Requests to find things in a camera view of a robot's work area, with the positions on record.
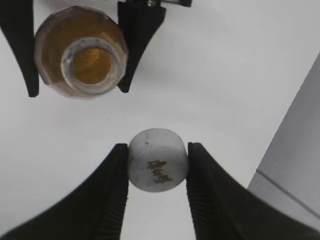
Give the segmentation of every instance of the white cap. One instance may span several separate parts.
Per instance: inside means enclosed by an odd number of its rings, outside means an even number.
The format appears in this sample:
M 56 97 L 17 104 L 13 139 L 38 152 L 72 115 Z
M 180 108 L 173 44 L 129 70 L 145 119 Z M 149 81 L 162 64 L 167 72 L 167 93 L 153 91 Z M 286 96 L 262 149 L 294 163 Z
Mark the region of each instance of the white cap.
M 173 189 L 186 178 L 188 166 L 185 145 L 170 130 L 145 130 L 129 145 L 129 180 L 143 191 L 157 193 Z

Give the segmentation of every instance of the amber glass jar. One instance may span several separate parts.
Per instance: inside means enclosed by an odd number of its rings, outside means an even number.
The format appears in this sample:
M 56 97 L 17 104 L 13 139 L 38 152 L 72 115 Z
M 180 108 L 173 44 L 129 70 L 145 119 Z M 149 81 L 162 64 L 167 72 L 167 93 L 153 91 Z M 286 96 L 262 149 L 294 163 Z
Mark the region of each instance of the amber glass jar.
M 35 36 L 44 83 L 65 96 L 92 98 L 125 74 L 128 50 L 118 25 L 103 12 L 73 6 L 49 16 Z

